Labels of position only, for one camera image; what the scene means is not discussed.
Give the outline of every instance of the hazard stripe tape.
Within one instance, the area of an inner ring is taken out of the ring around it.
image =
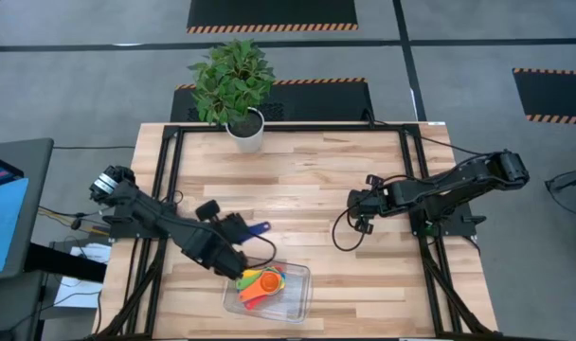
[[[251,32],[296,32],[324,30],[357,30],[357,24],[282,24],[282,25],[223,25],[212,27],[187,27],[187,34],[204,33],[251,33]]]
[[[552,70],[552,69],[535,69],[535,68],[514,68],[514,73],[541,73],[555,75],[576,75],[576,70]]]
[[[576,117],[561,115],[526,115],[526,119],[531,122],[576,124]]]
[[[334,83],[334,82],[364,82],[368,80],[363,77],[355,78],[341,78],[341,79],[314,79],[314,80],[287,80],[287,81],[274,81],[274,85],[292,85],[292,84],[318,84],[318,83]],[[179,89],[195,89],[195,84],[181,84],[176,85],[175,90]]]

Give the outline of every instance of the black metal frame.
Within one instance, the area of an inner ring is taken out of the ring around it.
[[[336,131],[336,132],[370,132],[370,131],[379,131],[379,132],[396,132],[400,138],[400,146],[402,149],[403,159],[404,159],[404,166],[406,175],[415,176],[414,168],[412,165],[412,159],[410,157],[410,150],[408,148],[408,138],[406,136],[406,132],[410,133],[411,135],[420,135],[420,129],[418,124],[388,124],[388,125],[370,125],[367,122],[362,122],[361,124],[332,124],[332,123],[324,123],[324,124],[277,124],[277,125],[266,125],[264,127],[265,131],[267,132],[329,132],[329,131]],[[167,197],[171,198],[176,190],[176,182],[177,182],[177,175],[179,172],[179,164],[181,160],[181,154],[183,151],[183,141],[184,136],[186,133],[220,133],[224,129],[223,127],[219,126],[207,126],[207,125],[195,125],[195,126],[166,126],[164,128],[164,133],[162,136],[162,143],[160,146],[160,153],[159,158],[157,161],[157,169],[155,172],[155,178],[153,182],[153,193],[152,197],[158,198],[159,191],[161,188],[162,182],[162,175],[164,173],[165,161],[168,154],[168,148],[170,146],[170,140],[173,136],[175,136],[176,143],[174,147],[174,155],[172,156],[172,163],[171,163],[171,172],[170,172],[170,179],[168,184],[168,192]],[[426,177],[429,175],[427,164],[424,156],[423,150],[423,143],[420,138],[414,138],[414,145],[416,149],[417,159],[419,160],[419,168],[421,171],[421,177]],[[426,236],[423,233],[423,226],[415,226],[416,222],[420,222],[420,217],[414,216],[414,214],[410,214],[410,222],[412,224],[412,230],[415,231],[413,234],[419,240],[419,247],[421,249],[421,257],[423,262],[423,272],[425,277],[425,284],[427,287],[427,294],[429,297],[429,306],[431,309],[431,316],[433,319],[433,326],[436,336],[440,336],[444,334],[443,325],[441,322],[441,311],[440,311],[440,304],[438,301],[438,295],[436,292],[435,281],[434,281],[434,274],[433,271],[428,269],[428,266],[425,266],[425,262],[433,261],[431,257],[431,253],[429,252],[429,248],[426,241]],[[446,258],[446,250],[444,247],[444,243],[442,240],[442,235],[439,235],[436,245],[436,251],[438,253],[438,259],[440,262],[440,271],[441,271],[441,278],[443,279],[441,283],[441,287],[448,289],[454,293],[452,289],[452,279],[450,277],[450,269],[448,267],[448,259]],[[143,242],[142,249],[145,249],[146,252],[141,250],[141,257],[138,262],[138,267],[136,269],[136,278],[143,278],[146,272],[146,264],[147,258],[149,255],[149,251],[151,248],[151,240],[145,240]],[[162,249],[162,264],[164,261],[165,251],[167,246],[167,240],[161,240],[158,245],[158,251]],[[149,309],[147,312],[147,319],[145,324],[145,335],[153,335],[153,328],[154,328],[154,321],[155,315],[157,312],[157,301],[159,299],[159,290],[160,290],[160,283],[161,283],[161,271],[162,267],[159,269],[159,273],[155,276],[152,284],[152,293],[150,295],[149,301]],[[138,285],[139,280],[135,281],[135,287]],[[450,296],[456,296],[457,299],[458,295],[454,293]],[[450,312],[450,318],[452,322],[452,331],[456,334],[462,333],[462,328],[460,325],[459,319],[459,310],[455,307],[455,304],[448,300],[448,307]],[[134,319],[129,320],[127,334],[135,334],[135,317],[137,312],[133,312]]]

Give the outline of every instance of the butcher block tabletop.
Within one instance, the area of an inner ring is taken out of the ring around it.
[[[146,193],[152,191],[164,126],[143,124],[136,142],[131,168]],[[420,123],[420,128],[422,136],[449,143],[445,125]],[[414,144],[409,146],[417,172]],[[427,141],[423,146],[431,174],[455,165],[450,148]],[[167,191],[173,150],[174,139],[161,193]],[[239,153],[227,133],[186,133],[176,185],[184,195],[179,214],[194,217],[195,208],[214,199],[221,217],[237,212],[248,224],[269,222],[271,231],[264,236],[277,246],[276,260],[311,270],[313,300],[300,324],[229,313],[222,302],[227,279],[195,264],[169,242],[153,338],[433,336],[419,246],[406,214],[374,219],[374,232],[352,252],[337,250],[330,234],[349,191],[369,188],[368,174],[403,173],[395,132],[265,132],[260,152],[253,154]],[[341,221],[336,237],[349,247],[360,234]],[[455,289],[479,320],[495,330],[476,249],[461,237],[444,240]],[[102,328],[123,304],[133,243],[127,239],[113,245],[100,297]],[[154,242],[150,260],[156,248]],[[272,252],[258,240],[246,242],[242,250],[262,259]],[[138,255],[137,249],[132,278]],[[445,296],[437,288],[443,326],[450,330]],[[141,300],[137,332],[144,329],[148,302],[149,291]]]

